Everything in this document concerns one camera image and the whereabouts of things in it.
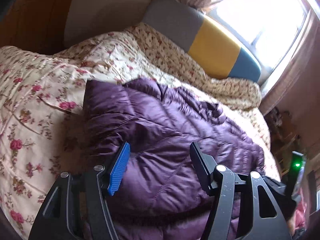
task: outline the wall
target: wall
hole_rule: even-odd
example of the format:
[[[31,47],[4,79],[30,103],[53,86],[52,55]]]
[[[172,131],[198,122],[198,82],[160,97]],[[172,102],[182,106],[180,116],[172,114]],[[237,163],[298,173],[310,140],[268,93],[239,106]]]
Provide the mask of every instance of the wall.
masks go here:
[[[139,23],[151,0],[72,0],[65,46]]]

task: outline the gray pillow section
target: gray pillow section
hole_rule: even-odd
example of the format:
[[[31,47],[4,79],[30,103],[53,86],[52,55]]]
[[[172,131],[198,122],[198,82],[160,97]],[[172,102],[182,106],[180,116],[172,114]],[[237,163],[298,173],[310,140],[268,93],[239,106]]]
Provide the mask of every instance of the gray pillow section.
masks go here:
[[[152,0],[142,22],[188,52],[203,20],[201,12],[175,0]]]

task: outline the purple puffer jacket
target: purple puffer jacket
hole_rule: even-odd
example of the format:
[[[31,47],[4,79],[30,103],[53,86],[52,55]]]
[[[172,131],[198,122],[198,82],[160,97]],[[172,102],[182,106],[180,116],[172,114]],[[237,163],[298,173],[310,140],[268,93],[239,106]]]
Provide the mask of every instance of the purple puffer jacket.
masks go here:
[[[225,116],[219,104],[198,102],[184,88],[149,79],[123,86],[88,81],[84,96],[89,152],[110,158],[124,141],[130,159],[108,206],[119,239],[196,240],[212,204],[189,156],[195,141],[203,153],[233,172],[263,174],[261,147]],[[239,196],[229,239],[235,238]]]

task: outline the window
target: window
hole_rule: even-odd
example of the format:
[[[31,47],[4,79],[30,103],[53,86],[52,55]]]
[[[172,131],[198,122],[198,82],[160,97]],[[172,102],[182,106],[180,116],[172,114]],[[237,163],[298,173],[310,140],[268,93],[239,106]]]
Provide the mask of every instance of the window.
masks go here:
[[[317,193],[317,211],[320,209],[320,190]]]
[[[209,12],[272,69],[291,48],[306,15],[301,0],[224,0]]]

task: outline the floral comforter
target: floral comforter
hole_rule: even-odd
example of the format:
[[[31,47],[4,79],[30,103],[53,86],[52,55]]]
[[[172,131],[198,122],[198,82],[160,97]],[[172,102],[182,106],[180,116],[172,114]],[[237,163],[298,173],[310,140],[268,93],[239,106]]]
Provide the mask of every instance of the floral comforter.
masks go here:
[[[0,48],[0,207],[27,239],[36,214],[62,171],[92,167],[85,152],[82,105],[88,79],[125,83],[139,77],[185,86],[224,110],[264,150],[265,171],[279,179],[257,84],[209,78],[172,41],[139,24],[81,42],[53,56]]]

